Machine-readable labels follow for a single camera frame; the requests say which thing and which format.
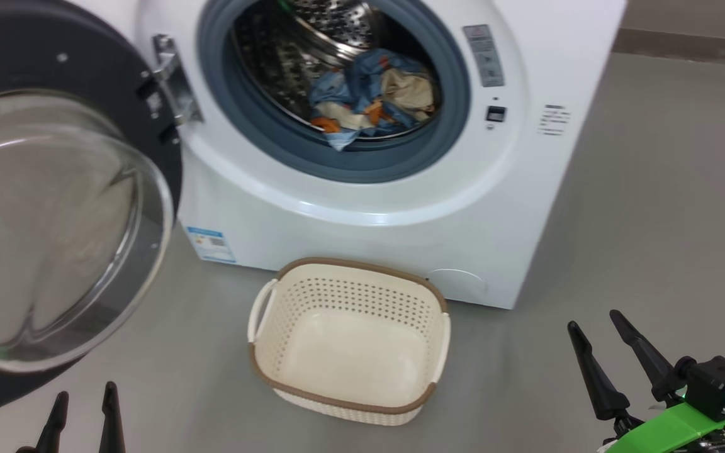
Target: door hinge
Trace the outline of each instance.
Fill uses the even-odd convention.
[[[158,62],[158,66],[153,69],[153,75],[169,100],[175,123],[181,125],[187,121],[203,121],[198,100],[195,99],[181,64],[175,40],[170,35],[153,35],[153,49]]]

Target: crumpled clothing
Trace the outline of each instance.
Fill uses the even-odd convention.
[[[329,126],[324,135],[330,146],[342,151],[359,134],[389,135],[417,126],[434,111],[433,93],[434,81],[421,63],[374,49],[358,55],[351,68],[326,72],[315,80],[310,90],[312,123],[334,125],[327,122],[337,121],[340,131]],[[328,103],[344,111],[330,109]],[[371,126],[364,126],[357,115],[368,117]]]

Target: floor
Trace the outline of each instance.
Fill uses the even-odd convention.
[[[725,356],[725,66],[612,56],[518,307],[451,304],[445,373],[408,425],[317,415],[254,376],[245,322],[269,278],[201,262],[176,232],[125,326],[0,408],[0,451],[37,441],[60,390],[71,396],[61,451],[97,451],[109,379],[129,453],[596,450],[612,426],[593,416],[567,321],[640,418],[655,401],[610,309],[673,362]]]

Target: beige plastic basket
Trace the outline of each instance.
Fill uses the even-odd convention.
[[[402,425],[441,377],[449,315],[441,293],[418,276],[307,258],[259,292],[248,342],[254,369],[287,401],[355,422]]]

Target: blue garment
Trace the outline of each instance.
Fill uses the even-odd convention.
[[[426,74],[424,66],[418,61],[389,50],[374,49],[357,55],[345,71],[330,71],[317,78],[310,89],[310,105],[314,107],[324,101],[333,101],[345,104],[356,114],[362,114],[376,98],[382,96],[382,73],[391,68],[409,74]],[[362,131],[343,128],[342,132],[325,134],[326,140],[334,149],[342,151],[361,133],[369,137],[389,135],[418,124],[411,114],[387,101],[383,101],[383,111],[395,122],[380,118],[379,124],[374,124],[374,127]],[[313,117],[317,116],[320,116],[320,112],[314,111]]]

